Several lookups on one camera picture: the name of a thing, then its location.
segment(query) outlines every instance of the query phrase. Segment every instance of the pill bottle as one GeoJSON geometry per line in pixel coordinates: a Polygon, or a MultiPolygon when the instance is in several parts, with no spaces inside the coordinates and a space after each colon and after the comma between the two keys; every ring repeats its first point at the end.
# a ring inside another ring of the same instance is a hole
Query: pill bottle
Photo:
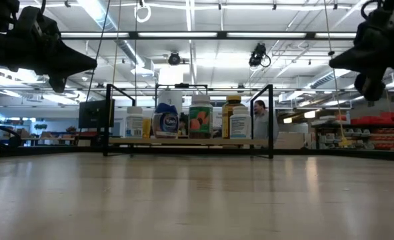
{"type": "Polygon", "coordinates": [[[189,106],[189,138],[210,139],[213,133],[213,106],[210,96],[193,95],[189,106]]]}
{"type": "Polygon", "coordinates": [[[142,108],[128,107],[125,118],[125,137],[142,138],[142,108]]]}
{"type": "Polygon", "coordinates": [[[227,96],[226,101],[226,104],[222,106],[222,138],[229,139],[229,119],[233,114],[233,108],[244,105],[241,104],[241,96],[239,95],[227,96]]]}
{"type": "Polygon", "coordinates": [[[152,131],[155,138],[177,138],[179,117],[176,107],[166,103],[158,104],[152,116],[152,131]]]}
{"type": "Polygon", "coordinates": [[[231,139],[251,138],[251,117],[249,110],[245,106],[233,108],[233,115],[230,117],[229,136],[231,139]]]}

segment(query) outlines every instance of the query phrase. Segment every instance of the yellow object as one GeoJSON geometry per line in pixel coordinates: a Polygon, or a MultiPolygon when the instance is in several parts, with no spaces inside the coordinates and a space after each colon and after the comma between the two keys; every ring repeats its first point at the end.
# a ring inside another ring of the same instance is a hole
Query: yellow object
{"type": "Polygon", "coordinates": [[[232,108],[244,105],[241,104],[241,96],[239,95],[227,96],[226,100],[226,104],[222,106],[222,138],[229,139],[229,118],[233,114],[232,108]]]}
{"type": "Polygon", "coordinates": [[[142,121],[142,138],[150,138],[151,136],[151,119],[143,118],[142,121]]]}

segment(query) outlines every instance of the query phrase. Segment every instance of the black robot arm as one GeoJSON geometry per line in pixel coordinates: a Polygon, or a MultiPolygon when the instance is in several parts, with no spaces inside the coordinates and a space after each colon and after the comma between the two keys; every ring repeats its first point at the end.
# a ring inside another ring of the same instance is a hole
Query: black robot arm
{"type": "Polygon", "coordinates": [[[359,72],[355,88],[368,101],[378,101],[388,67],[394,69],[394,0],[370,0],[361,8],[365,21],[358,26],[354,47],[330,60],[330,67],[359,72]],[[369,15],[365,7],[377,3],[369,15]]]}

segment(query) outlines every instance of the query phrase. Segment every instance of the plastic bottle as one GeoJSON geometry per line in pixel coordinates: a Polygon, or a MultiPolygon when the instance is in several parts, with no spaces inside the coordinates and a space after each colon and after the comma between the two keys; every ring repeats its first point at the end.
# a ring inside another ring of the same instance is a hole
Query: plastic bottle
{"type": "Polygon", "coordinates": [[[127,117],[125,118],[125,136],[142,138],[142,108],[128,107],[127,117]]]}
{"type": "Polygon", "coordinates": [[[152,131],[156,138],[177,138],[179,118],[174,105],[158,104],[152,117],[152,131]]]}
{"type": "Polygon", "coordinates": [[[231,126],[229,131],[231,139],[251,138],[251,117],[247,107],[237,106],[233,108],[229,126],[231,126]]]}
{"type": "Polygon", "coordinates": [[[213,133],[213,106],[210,96],[193,95],[189,106],[189,138],[210,139],[213,133]]]}
{"type": "Polygon", "coordinates": [[[241,104],[241,96],[239,95],[227,96],[226,101],[226,104],[222,106],[222,138],[229,139],[229,119],[232,116],[233,108],[244,105],[241,104]]]}

